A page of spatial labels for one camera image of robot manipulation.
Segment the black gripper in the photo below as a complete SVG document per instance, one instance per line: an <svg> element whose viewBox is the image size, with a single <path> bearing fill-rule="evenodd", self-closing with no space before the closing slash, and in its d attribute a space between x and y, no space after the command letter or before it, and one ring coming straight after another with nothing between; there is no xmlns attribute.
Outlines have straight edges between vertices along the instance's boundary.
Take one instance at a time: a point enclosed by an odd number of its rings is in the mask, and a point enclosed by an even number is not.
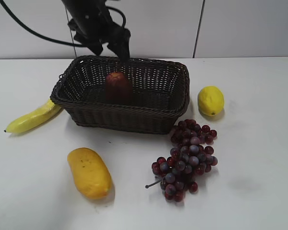
<svg viewBox="0 0 288 230"><path fill-rule="evenodd" d="M107 6L104 0L64 0L62 2L72 16L68 26L76 34L74 39L95 55L101 55L103 44L121 62L130 59L130 31L125 27L124 13Z"/></svg>

